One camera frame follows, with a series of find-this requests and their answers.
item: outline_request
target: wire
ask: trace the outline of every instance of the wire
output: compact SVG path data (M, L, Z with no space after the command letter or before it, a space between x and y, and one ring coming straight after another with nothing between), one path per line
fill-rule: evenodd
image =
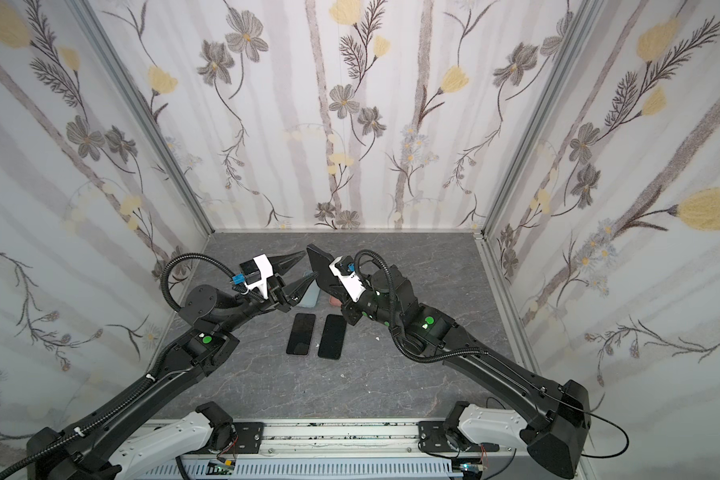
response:
M179 475L181 475L182 480L192 480L192 478L190 478L190 474L186 472L184 464L181 462L181 456L176 457L176 466L179 469Z
M536 387L536 385L534 385L533 383L528 382L528 385L530 385L530 386L532 386L534 389L538 390L539 393L541 393L541 394L543 394L543 395L546 395L544 392L541 391L541 389L539 389L538 387ZM617 424L613 423L613 422L612 422L611 420L609 420L608 418L603 418L603 417L597 415L596 413L588 412L587 410L584 410L583 408L579 408L579 407L577 407L577 406L573 406L573 405L569 404L568 402L564 402L563 400L561 400L561 399L559 399L559 398L554 398L554 397L550 397L550 398L552 398L553 400L555 400L557 403L560 403L560 404L562 404L562 405L565 405L566 407L573 408L574 410L578 410L579 412L582 412L582 413L584 413L584 414L586 414L586 415L593 416L593 417L595 417L595 418L599 418L600 420L604 421L605 423L608 423L608 424L610 424L610 425L618 428L618 429L621 431L621 433L624 435L624 439L625 439L624 448L622 448L618 453L612 453L612 454L610 454L610 455L602 455L602 456L600 456L600 455L586 455L586 454L583 454L583 453L582 453L581 456L587 457L587 458L614 458L614 457L623 455L624 452L626 452L626 450L630 447L630 436L628 436L628 435L626 434L626 430L624 430L623 428L621 428L621 427L618 426Z
M628 436L628 435L626 434L626 432L624 431L623 428L619 427L617 424L613 423L611 420L608 420L607 418L603 418L603 417L601 417L601 416L599 416L599 415L597 415L597 414L595 414L595 413L587 412L587 414L588 414L588 415L591 415L591 416L593 416L593 417L595 417L595 418L599 418L600 420L603 420L605 423L609 423L609 424L611 424L612 426L614 426L614 427L618 428L619 430L621 430L621 432L624 434L624 438L626 439L626 443L624 444L624 448L622 448L620 452L614 453L614 454L612 454L612 455L602 455L602 456L600 456L600 455L586 455L586 454L583 454L583 453L582 453L581 456L587 457L587 458L613 458L613 457L617 457L617 456L623 454L624 452L626 452L626 450L630 447L630 436Z
M498 472L492 473L492 474L490 474L489 476L487 476L487 477L485 477L485 478L482 478L481 480L488 480L489 478L493 478L493 477L495 477L496 475L499 475L500 473L502 473L502 472L503 472L504 470L506 470L507 468L509 468L509 466L512 465L512 461L514 460L514 456L516 456L517 454L518 454L518 449L516 448L515 450L512 451L512 458L509 459L509 461L507 462L507 465L503 466L503 467L501 468L501 470L499 470Z
M504 404L501 403L501 400L499 400L498 398L496 398L494 396L489 396L488 398L485 399L485 408L488 408L488 400L491 400L491 399L493 399L496 403L501 405L501 408L503 408L504 410L507 409L507 407L505 407Z
M484 349L477 348L477 347L461 348L461 349L451 350L450 352L447 352L447 353L441 353L440 355L433 355L433 356L426 356L426 357L418 356L418 355L408 351L405 348L405 346L403 345L402 341L400 340L401 333L404 335L405 331L402 326L397 325L397 319L394 316L396 304L394 302L394 281L392 279L392 271L389 269L389 266L384 261L384 259L382 258L381 255L377 254L373 250L363 249L355 254L355 265L357 266L355 271L358 273L358 275L361 278L365 278L364 275L362 274L362 272L360 272L360 265L361 265L360 259L363 256L370 256L373 259L374 265L376 265L380 270L382 270L384 272L384 277L387 281L387 288L388 288L388 292L389 292L389 294L388 294L389 332L392 334L392 342L394 343L394 346L397 347L397 349L400 351L400 353L403 354L403 356L405 358L407 358L409 360L413 360L414 362L417 362L417 363L435 363L435 362L440 362L441 360L445 360L447 358L451 358L453 356L488 355L491 358L493 358L494 360L496 360L497 362L499 362L500 364L507 367L509 370L512 370L511 367L509 367L509 365L504 363L500 358L493 355L489 350L484 350ZM539 387L534 385L530 380L524 378L522 375L518 374L518 377L520 379L522 379L524 382L526 382L532 389L537 390L542 396L547 395L546 392L543 392ZM626 431L623 428L621 428L620 426L618 426L611 420L608 420L607 418L603 418L595 413L588 412L588 411L584 410L583 408L573 406L573 405L569 404L568 402L564 402L563 400L561 400L559 398L554 398L554 397L551 397L551 398L561 405L565 405L569 408L573 408L574 410L578 410L579 412L582 412L586 415L591 415L595 418L599 418L600 420L604 421L605 423L608 423L608 424L618 428L621 431L621 433L624 434L624 439L626 440L626 442L624 444L624 448L622 448L620 452L612 454L612 455L606 455L606 456L591 456L591 455L585 455L582 453L581 456L587 457L587 458L614 458L614 457L624 454L624 452L626 452L626 450L630 447L630 436L626 434ZM486 408L488 408L488 400L487 399L486 399Z
M163 273L160 274L160 292L163 294L163 299L165 299L165 302L167 302L168 306L170 306L175 312L181 310L181 305L179 305L179 303L177 303L173 299L173 296L170 293L170 288L168 287L168 279L170 278L171 271L176 267L176 265L186 260L202 260L204 262L208 262L209 264L221 270L221 272L227 275L230 280L233 280L235 277L235 273L232 272L232 270L227 265L222 264L212 256L203 254L182 254L174 257L165 265L165 267L163 268ZM264 301L264 297L259 295L259 293L253 290L248 291L248 289L242 285L235 285L234 283L232 283L230 288L237 293L250 296L257 302Z
M237 439L238 439L238 438L240 438L240 436L235 435L235 440L234 440L231 444L229 444L228 446L226 446L226 448L224 448L223 450L221 450L221 451L219 452L219 455L216 456L216 460L218 460L218 461L221 462L221 463L226 463L226 460L223 459L223 458L221 458L221 456L224 455L225 453L227 453L227 452L230 450L230 448L232 448L233 446L235 446L235 444L237 443Z
M5 470L0 472L0 480L5 480L6 478L15 474L22 468L32 465L39 460L42 460L43 458L53 454L60 448L71 444L79 438L85 437L96 428L99 428L103 424L107 423L109 420L115 417L115 415L127 408L128 405L140 398L144 394L144 392L149 390L152 385L154 385L155 379L158 378L158 375L160 374L160 369L163 366L163 361L168 356L168 352L170 352L174 346L176 346L175 340L163 347L160 353L157 354L152 369L146 376L141 378L141 380L136 384L133 389L128 390L124 393L126 395L126 398L122 402L118 403L108 412L98 416L96 420L93 420L91 423L77 427L74 432L67 434L65 437L59 438L56 442L51 443L39 452L24 457L13 465L7 467Z
M456 459L458 459L459 456L461 455L461 449L459 449L459 451L456 452L456 455L455 455L455 456L452 456L452 457L445 456L445 455L438 455L437 453L425 452L424 450L422 450L422 441L421 441L421 440L418 441L418 450L419 450L421 453L426 453L427 455L429 455L429 456L431 456L431 457L445 458L446 460L456 460Z

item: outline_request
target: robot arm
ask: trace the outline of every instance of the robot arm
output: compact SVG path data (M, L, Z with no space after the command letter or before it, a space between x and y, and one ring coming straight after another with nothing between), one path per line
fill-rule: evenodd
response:
M495 442L497 430L503 429L514 440L504 445L526 447L550 472L574 477L590 427L589 397L582 385L545 379L483 345L446 313L419 303L410 280L394 265L374 261L380 268L366 277L357 263L360 255L335 259L315 245L307 246L307 253L318 286L342 302L349 324L364 316L384 323L407 358L422 363L442 358L515 410L489 415L489 410L459 402L445 425L455 446Z
M201 254L173 259L163 271L161 290L166 302L192 327L160 352L144 378L96 412L61 432L40 430L28 442L29 456L4 470L0 480L24 467L28 467L30 480L133 478L184 448L193 450L204 443L219 450L229 445L235 435L232 419L211 403L196 410L200 416L187 417L197 428L192 435L175 426L177 431L182 428L185 435L168 442L175 447L170 451L145 451L142 456L153 458L144 460L132 458L130 449L122 448L128 437L165 404L229 358L240 343L232 334L234 330L254 316L290 310L315 279L321 290L342 302L342 314L351 325L364 316L384 323L395 346L410 360L442 360L514 409L497 413L458 402L444 424L451 443L462 449L470 443L496 441L526 447L530 456L550 472L563 478L574 476L590 427L585 388L573 380L561 386L537 376L481 344L447 314L419 303L411 282L373 252L359 253L372 254L374 263L380 266L372 276L360 272L357 257L335 259L314 245L307 247L307 253L314 273L289 285L280 275L303 258L304 252L257 257L241 264L240 275ZM180 306L170 295L167 278L183 260L214 264L232 279L232 289L239 295L201 285ZM155 435L171 436L167 432Z

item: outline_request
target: gray marble surface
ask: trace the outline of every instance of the gray marble surface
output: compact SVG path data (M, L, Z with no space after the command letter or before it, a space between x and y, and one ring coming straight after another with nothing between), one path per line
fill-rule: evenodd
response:
M507 335L490 293L477 247L463 234L214 234L206 254L240 271L238 264L259 254L281 255L314 243L334 256L370 248L408 276L420 302L450 314L489 347L511 358ZM286 282L308 270L305 257ZM192 286L224 286L225 276L200 264ZM286 344L298 312L317 315L312 348L304 357L288 356ZM454 402L478 405L490 394L442 364L406 360L394 348L387 329L361 320L348 326L340 360L317 357L329 313L341 314L321 292L313 309L258 316L235 335L240 346L210 377L165 406L158 418L180 418L195 406L215 401L236 418L446 416ZM172 323L164 342L187 328Z

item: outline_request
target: floral wallpaper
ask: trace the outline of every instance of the floral wallpaper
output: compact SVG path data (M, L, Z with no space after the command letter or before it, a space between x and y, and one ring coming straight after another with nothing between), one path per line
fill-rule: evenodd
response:
M204 245L128 112L65 4L0 0L0 470L147 368Z
M605 2L489 233L543 372L630 434L597 476L720 478L720 2Z
M217 229L481 228L568 0L93 0Z

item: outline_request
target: black smartphone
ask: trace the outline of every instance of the black smartphone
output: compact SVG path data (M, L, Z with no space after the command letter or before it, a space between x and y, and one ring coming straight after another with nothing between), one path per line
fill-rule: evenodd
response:
M312 331L315 329L315 316L311 313L297 313L293 319L291 336L288 338L286 353L289 355L305 356L309 353L309 343L312 342Z
M320 348L317 356L323 359L338 360L342 356L344 334L347 331L347 321L341 315L328 315L326 326L322 328Z

